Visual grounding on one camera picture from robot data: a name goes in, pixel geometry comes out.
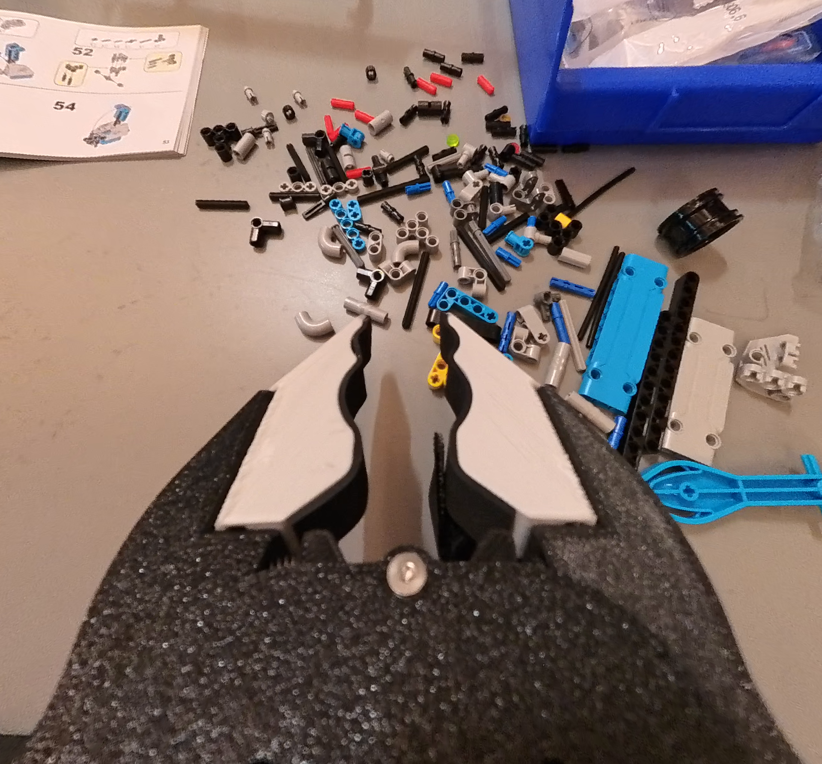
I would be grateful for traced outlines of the light grey rectangular brick panel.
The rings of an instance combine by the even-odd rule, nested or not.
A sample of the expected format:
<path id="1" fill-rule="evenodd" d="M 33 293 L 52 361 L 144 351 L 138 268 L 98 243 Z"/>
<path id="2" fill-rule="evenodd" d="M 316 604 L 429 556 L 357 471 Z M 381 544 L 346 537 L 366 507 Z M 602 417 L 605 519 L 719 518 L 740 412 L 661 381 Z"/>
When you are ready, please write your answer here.
<path id="1" fill-rule="evenodd" d="M 663 452 L 711 466 L 722 444 L 736 346 L 734 332 L 692 317 L 677 373 Z"/>

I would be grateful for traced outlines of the grey desk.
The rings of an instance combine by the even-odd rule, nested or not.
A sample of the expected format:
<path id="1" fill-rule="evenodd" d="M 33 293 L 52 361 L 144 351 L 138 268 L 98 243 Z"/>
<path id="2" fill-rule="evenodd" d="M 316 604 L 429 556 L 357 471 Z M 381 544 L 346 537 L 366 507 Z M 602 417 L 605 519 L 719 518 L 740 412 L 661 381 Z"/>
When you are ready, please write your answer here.
<path id="1" fill-rule="evenodd" d="M 508 0 L 2 0 L 3 9 L 127 26 L 211 31 L 194 126 L 255 121 L 293 89 L 316 110 L 357 96 L 365 63 L 385 83 L 367 108 L 408 105 L 402 66 L 422 48 L 484 51 L 501 103 L 521 116 Z M 2 161 L 2 733 L 41 717 L 108 564 L 148 504 L 257 389 L 313 349 L 300 309 L 345 323 L 351 264 L 323 258 L 297 217 L 280 243 L 248 245 L 249 215 L 197 198 L 269 190 L 287 140 L 225 166 L 193 134 L 177 160 Z M 581 199 L 632 178 L 584 213 L 596 269 L 620 244 L 701 277 L 698 314 L 749 338 L 796 333 L 807 396 L 790 406 L 733 387 L 716 465 L 796 470 L 820 458 L 820 288 L 809 213 L 819 149 L 629 147 L 548 158 Z M 744 215 L 678 258 L 658 226 L 711 188 Z"/>

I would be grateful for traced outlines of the blue rectangular brick panel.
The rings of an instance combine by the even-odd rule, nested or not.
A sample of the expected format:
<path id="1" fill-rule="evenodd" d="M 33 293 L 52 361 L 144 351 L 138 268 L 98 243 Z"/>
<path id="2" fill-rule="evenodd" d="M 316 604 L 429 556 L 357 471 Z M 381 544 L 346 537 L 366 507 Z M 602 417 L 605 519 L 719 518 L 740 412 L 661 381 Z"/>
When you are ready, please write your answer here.
<path id="1" fill-rule="evenodd" d="M 663 306 L 667 266 L 627 254 L 611 287 L 579 393 L 625 414 L 636 394 Z"/>

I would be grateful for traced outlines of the open instruction booklet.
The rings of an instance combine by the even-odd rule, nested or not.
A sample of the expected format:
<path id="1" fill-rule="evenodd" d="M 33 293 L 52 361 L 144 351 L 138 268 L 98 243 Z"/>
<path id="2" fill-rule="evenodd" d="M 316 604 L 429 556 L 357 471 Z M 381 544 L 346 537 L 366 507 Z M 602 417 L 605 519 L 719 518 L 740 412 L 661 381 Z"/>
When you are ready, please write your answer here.
<path id="1" fill-rule="evenodd" d="M 208 33 L 2 10 L 2 158 L 184 156 Z"/>

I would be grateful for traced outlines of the thin black flexible rod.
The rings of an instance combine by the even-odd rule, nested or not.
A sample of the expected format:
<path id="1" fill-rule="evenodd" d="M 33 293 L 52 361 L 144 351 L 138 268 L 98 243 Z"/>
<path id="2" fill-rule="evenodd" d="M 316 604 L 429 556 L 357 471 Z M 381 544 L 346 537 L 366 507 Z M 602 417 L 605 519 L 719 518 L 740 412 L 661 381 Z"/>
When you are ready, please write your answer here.
<path id="1" fill-rule="evenodd" d="M 574 205 L 574 207 L 572 207 L 570 213 L 572 213 L 572 214 L 581 213 L 583 210 L 585 210 L 587 207 L 589 207 L 595 201 L 600 199 L 604 194 L 607 194 L 609 191 L 611 191 L 617 185 L 621 184 L 623 181 L 625 181 L 626 179 L 631 177 L 632 174 L 635 174 L 635 172 L 636 172 L 636 167 L 635 166 L 630 166 L 630 167 L 626 168 L 624 171 L 618 173 L 617 175 L 612 177 L 610 180 L 608 180 L 605 183 L 603 183 L 602 185 L 600 185 L 596 190 L 594 190 L 592 193 L 590 193 L 588 196 L 586 196 L 580 202 L 577 202 Z"/>

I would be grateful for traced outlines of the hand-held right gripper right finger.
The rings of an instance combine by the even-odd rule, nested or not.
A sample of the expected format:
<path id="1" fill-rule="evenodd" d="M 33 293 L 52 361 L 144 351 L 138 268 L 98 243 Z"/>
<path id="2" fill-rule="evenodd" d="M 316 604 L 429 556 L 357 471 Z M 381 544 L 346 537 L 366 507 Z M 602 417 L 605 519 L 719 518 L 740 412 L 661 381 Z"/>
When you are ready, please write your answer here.
<path id="1" fill-rule="evenodd" d="M 461 559 L 501 538 L 514 558 L 545 526 L 594 526 L 598 515 L 538 384 L 463 319 L 443 315 L 440 352 L 454 419 L 432 516 L 441 553 Z"/>

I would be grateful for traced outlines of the light blue brick connector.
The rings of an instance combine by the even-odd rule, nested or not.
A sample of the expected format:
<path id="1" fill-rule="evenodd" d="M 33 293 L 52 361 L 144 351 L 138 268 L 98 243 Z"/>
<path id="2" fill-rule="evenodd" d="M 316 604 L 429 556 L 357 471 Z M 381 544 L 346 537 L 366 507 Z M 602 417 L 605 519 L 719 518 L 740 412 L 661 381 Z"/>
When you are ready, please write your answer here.
<path id="1" fill-rule="evenodd" d="M 365 240 L 361 236 L 359 227 L 362 225 L 363 213 L 360 204 L 356 199 L 351 199 L 343 203 L 339 198 L 333 198 L 329 202 L 331 212 L 340 224 L 345 236 L 359 252 L 365 248 Z"/>

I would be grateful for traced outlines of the grey wedge brick panel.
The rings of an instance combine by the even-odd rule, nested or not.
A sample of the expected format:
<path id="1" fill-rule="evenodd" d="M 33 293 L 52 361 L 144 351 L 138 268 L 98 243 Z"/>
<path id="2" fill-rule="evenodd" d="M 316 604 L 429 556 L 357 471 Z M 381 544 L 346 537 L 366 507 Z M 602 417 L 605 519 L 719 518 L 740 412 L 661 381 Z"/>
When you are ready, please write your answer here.
<path id="1" fill-rule="evenodd" d="M 780 402 L 804 396 L 807 379 L 796 374 L 801 343 L 793 334 L 750 340 L 736 367 L 744 389 Z"/>

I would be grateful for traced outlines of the long black brick beam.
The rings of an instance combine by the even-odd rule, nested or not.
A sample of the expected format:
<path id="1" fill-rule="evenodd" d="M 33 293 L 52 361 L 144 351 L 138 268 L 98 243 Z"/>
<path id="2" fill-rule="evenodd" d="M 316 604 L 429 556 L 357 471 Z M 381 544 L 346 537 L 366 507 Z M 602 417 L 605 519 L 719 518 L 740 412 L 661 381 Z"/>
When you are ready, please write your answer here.
<path id="1" fill-rule="evenodd" d="M 634 468 L 657 454 L 667 428 L 667 412 L 682 362 L 700 277 L 687 272 L 678 278 L 667 309 L 661 311 L 652 336 L 637 392 L 626 415 L 618 451 Z"/>

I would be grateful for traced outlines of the black toy wheel rim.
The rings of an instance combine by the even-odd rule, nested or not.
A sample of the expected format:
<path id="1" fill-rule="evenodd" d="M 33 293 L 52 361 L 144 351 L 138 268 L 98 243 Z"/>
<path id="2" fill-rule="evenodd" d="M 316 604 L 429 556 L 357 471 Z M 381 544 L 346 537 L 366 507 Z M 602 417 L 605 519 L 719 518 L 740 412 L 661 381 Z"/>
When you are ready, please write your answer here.
<path id="1" fill-rule="evenodd" d="M 704 249 L 742 221 L 744 215 L 724 203 L 724 195 L 711 188 L 680 206 L 658 226 L 659 238 L 683 258 Z"/>

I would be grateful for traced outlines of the blue storage bin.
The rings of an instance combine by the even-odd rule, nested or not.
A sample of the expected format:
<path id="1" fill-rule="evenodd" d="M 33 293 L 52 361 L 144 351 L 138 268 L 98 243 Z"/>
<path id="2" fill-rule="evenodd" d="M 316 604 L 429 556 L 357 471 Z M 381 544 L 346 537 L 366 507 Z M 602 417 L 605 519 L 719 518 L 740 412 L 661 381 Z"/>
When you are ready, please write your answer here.
<path id="1" fill-rule="evenodd" d="M 565 70 L 571 0 L 509 0 L 509 8 L 533 143 L 820 142 L 820 60 Z"/>

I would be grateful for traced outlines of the clear plastic bag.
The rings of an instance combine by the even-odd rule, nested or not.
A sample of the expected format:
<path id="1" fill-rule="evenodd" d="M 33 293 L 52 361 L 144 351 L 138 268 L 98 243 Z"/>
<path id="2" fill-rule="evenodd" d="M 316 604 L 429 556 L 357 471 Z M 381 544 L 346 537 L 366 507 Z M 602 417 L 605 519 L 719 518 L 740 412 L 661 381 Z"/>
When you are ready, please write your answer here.
<path id="1" fill-rule="evenodd" d="M 573 0 L 561 66 L 807 64 L 820 16 L 821 0 Z"/>

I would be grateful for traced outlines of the long blue brick frame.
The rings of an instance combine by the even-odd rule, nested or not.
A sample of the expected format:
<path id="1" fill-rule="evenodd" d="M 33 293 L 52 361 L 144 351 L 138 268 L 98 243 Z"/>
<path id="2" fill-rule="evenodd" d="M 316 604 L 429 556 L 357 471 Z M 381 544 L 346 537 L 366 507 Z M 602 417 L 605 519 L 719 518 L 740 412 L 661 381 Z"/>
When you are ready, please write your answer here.
<path id="1" fill-rule="evenodd" d="M 691 460 L 661 462 L 641 476 L 683 524 L 715 522 L 745 508 L 821 505 L 821 471 L 816 458 L 801 457 L 804 471 L 788 475 L 737 475 Z"/>

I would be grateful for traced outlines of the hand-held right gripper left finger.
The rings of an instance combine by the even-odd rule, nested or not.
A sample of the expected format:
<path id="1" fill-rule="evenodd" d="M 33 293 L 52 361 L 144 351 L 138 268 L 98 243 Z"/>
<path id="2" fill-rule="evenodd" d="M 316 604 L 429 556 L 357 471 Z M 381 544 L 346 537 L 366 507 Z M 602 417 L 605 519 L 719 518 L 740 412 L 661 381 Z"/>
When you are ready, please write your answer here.
<path id="1" fill-rule="evenodd" d="M 368 480 L 354 418 L 366 399 L 372 321 L 355 318 L 273 388 L 217 514 L 214 529 L 275 532 L 289 548 L 360 522 Z"/>

